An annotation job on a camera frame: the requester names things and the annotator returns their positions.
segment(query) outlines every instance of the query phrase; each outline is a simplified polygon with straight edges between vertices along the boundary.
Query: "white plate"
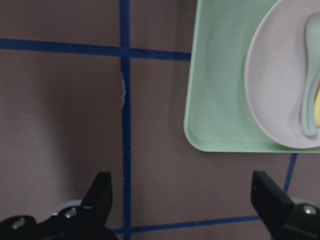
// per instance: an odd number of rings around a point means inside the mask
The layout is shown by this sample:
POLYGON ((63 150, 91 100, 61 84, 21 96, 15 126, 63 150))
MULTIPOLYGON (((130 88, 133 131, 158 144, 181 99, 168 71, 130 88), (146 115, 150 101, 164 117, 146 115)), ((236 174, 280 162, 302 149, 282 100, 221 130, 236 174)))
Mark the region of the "white plate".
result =
POLYGON ((307 64, 304 31, 314 13, 320 13, 320 0, 279 0, 259 25, 245 61, 245 94, 257 124, 290 148, 320 146, 319 128, 316 136, 307 137, 300 124, 307 64))

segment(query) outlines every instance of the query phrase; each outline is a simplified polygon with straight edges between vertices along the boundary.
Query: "yellow object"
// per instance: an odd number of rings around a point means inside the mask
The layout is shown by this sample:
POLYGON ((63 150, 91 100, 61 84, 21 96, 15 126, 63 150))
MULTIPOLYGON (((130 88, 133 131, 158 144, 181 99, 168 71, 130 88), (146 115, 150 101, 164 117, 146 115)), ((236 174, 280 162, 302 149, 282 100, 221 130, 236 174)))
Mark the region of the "yellow object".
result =
POLYGON ((314 100, 314 118, 315 118, 315 125, 319 127, 320 126, 320 89, 318 89, 318 92, 314 100))

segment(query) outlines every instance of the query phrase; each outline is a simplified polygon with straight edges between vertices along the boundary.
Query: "light green spoon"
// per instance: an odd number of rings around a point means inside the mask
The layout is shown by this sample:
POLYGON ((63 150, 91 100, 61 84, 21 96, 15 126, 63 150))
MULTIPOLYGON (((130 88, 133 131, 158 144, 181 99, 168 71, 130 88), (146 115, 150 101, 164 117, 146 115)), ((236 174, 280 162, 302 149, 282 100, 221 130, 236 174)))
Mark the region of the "light green spoon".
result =
POLYGON ((305 25, 307 70, 301 105, 301 125, 304 133, 316 135, 315 97, 320 83, 320 13, 310 16, 305 25))

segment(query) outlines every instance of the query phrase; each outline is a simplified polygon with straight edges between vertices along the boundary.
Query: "spoon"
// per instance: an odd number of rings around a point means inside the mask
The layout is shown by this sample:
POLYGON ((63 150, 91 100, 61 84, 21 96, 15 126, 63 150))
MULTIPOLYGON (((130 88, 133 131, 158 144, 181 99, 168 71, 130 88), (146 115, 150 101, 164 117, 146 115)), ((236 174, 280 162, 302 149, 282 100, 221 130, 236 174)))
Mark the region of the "spoon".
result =
POLYGON ((312 14, 305 26, 307 70, 301 105, 301 125, 304 133, 315 136, 315 96, 320 83, 320 13, 312 14))

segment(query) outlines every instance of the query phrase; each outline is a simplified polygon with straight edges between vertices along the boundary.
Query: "mint green tray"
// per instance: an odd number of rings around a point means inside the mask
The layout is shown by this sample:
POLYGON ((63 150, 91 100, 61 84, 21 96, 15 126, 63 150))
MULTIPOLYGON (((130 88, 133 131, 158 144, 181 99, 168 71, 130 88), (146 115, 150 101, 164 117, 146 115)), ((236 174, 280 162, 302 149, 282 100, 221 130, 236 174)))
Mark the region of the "mint green tray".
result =
POLYGON ((205 152, 320 153, 266 136, 249 110, 244 62, 259 23, 277 0, 198 0, 184 133, 205 152))

